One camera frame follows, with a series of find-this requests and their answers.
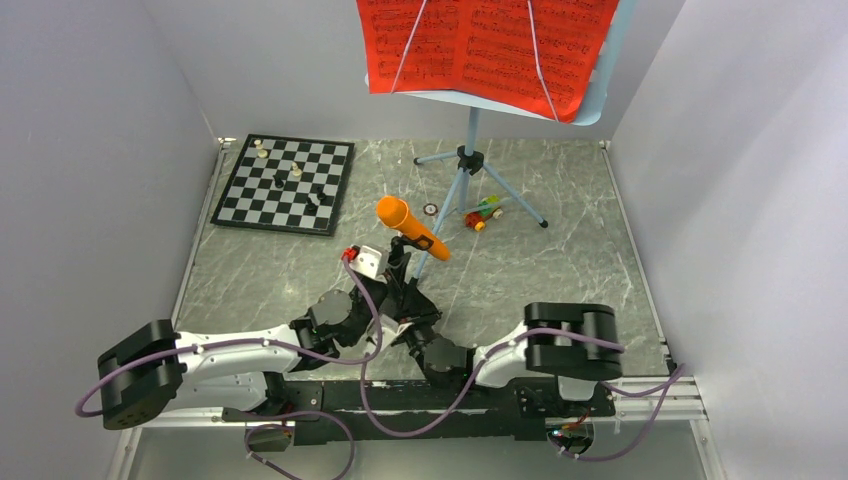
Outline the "black microphone stand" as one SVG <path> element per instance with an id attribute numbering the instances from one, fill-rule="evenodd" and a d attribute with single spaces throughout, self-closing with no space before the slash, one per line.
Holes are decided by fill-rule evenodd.
<path id="1" fill-rule="evenodd" d="M 437 306 L 418 289 L 418 280 L 406 279 L 406 271 L 411 259 L 407 247 L 418 246 L 404 235 L 394 237 L 390 243 L 387 270 L 389 297 L 395 305 L 391 318 L 400 324 L 434 325 L 442 317 Z"/>

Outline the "orange toy microphone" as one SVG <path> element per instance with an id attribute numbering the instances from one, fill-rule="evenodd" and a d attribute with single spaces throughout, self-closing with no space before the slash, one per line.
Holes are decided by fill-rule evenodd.
<path id="1" fill-rule="evenodd" d="M 450 259 L 451 253 L 447 246 L 414 216 L 404 200 L 384 196 L 377 202 L 376 213 L 386 227 L 405 236 L 420 250 L 441 261 Z"/>

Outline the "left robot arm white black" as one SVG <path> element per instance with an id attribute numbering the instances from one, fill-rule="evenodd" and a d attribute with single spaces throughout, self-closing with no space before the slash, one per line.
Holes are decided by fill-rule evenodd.
<path id="1" fill-rule="evenodd" d="M 373 313 L 398 300 L 406 267 L 388 266 L 382 277 L 348 270 L 354 288 L 332 310 L 325 301 L 277 327 L 234 334 L 178 332 L 171 321 L 155 320 L 97 359 L 99 416 L 107 430 L 146 423 L 163 412 L 224 407 L 279 417 L 287 406 L 284 376 L 328 363 L 343 365 L 339 349 L 368 334 Z"/>

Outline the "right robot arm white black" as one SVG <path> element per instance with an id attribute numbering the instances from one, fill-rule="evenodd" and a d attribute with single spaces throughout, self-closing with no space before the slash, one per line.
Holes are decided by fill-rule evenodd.
<path id="1" fill-rule="evenodd" d="M 489 345 L 460 346 L 438 334 L 441 311 L 415 286 L 389 299 L 381 314 L 383 343 L 404 345 L 433 387 L 500 389 L 530 372 L 552 376 L 554 407 L 576 415 L 602 381 L 623 375 L 615 311 L 594 303 L 532 302 L 523 320 Z"/>

